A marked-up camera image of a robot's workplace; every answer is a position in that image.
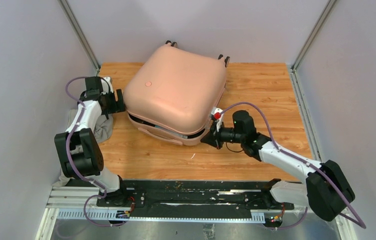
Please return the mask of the pink suitcase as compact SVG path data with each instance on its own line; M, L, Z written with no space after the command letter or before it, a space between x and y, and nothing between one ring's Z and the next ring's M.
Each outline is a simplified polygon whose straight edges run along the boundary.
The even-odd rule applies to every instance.
M199 144L224 93L229 63L229 56L203 56L166 41L123 91L130 122L171 144Z

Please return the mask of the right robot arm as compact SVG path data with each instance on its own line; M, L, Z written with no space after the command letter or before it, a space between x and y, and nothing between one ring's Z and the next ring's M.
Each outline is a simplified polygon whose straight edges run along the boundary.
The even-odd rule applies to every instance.
M275 178L262 189L262 204L273 209L290 203L311 209L322 220L330 222L351 206L355 194L340 166L332 161L311 160L276 143L256 130L252 116L245 110L232 115L233 127L225 127L223 110L211 111L212 125L202 143L220 149L226 143L239 144L241 151L260 162L271 164L296 177L291 183Z

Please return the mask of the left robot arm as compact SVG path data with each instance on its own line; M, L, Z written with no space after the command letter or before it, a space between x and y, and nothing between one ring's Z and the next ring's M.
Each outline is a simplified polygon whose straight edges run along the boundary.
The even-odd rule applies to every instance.
M80 179L99 188L103 199L118 207L129 200L129 193L120 176L111 173L104 165L104 158L94 136L99 117L124 112L121 89L113 90L110 77L83 76L86 89L79 97L70 95L77 102L74 120L63 133L55 135L54 143L63 174Z

